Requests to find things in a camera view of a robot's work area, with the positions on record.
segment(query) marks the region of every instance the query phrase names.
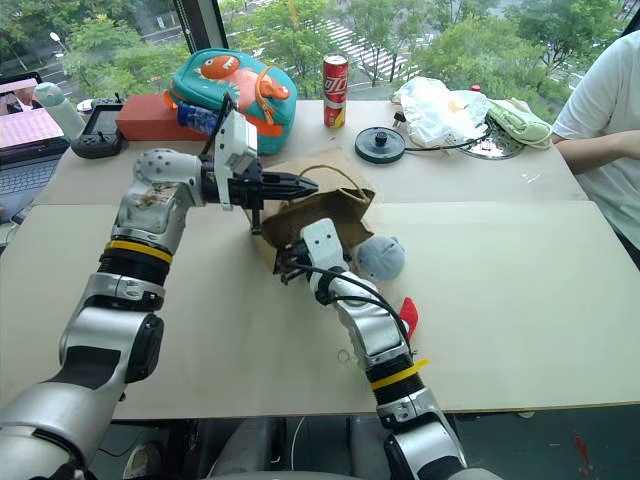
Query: laptop screen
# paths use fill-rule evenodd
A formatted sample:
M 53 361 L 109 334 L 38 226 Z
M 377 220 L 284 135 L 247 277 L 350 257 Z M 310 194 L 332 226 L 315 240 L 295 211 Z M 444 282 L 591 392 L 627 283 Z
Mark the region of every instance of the laptop screen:
M 34 99 L 35 78 L 0 84 L 0 149 L 63 135 L 51 115 Z

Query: window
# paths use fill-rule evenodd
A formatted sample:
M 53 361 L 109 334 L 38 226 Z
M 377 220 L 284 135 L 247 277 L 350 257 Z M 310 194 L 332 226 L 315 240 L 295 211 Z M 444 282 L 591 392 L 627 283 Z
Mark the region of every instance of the window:
M 161 91 L 189 54 L 173 0 L 0 2 L 0 74 L 38 71 L 72 102 Z
M 230 48 L 321 98 L 322 59 L 349 58 L 349 98 L 387 99 L 416 75 L 516 97 L 547 121 L 638 0 L 220 0 Z

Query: red soda can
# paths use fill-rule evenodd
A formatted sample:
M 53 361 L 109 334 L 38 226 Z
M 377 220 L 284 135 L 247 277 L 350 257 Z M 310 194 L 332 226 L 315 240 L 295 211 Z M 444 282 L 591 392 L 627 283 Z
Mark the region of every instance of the red soda can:
M 341 55 L 324 57 L 322 80 L 324 83 L 324 124 L 331 128 L 344 125 L 347 109 L 347 80 L 349 63 Z

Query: red box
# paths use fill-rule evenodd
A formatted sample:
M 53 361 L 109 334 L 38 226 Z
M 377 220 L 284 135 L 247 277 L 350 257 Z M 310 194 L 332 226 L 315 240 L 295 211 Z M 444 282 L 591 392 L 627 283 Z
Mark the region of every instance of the red box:
M 163 94 L 132 95 L 116 124 L 127 140 L 196 140 L 207 135 L 178 124 L 177 110 L 167 106 Z

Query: black round device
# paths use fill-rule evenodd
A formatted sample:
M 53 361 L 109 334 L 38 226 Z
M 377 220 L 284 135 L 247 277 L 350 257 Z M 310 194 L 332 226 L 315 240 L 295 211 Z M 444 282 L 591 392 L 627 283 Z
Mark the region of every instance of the black round device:
M 402 156 L 404 147 L 402 135 L 390 128 L 367 128 L 356 137 L 356 153 L 371 163 L 393 163 Z

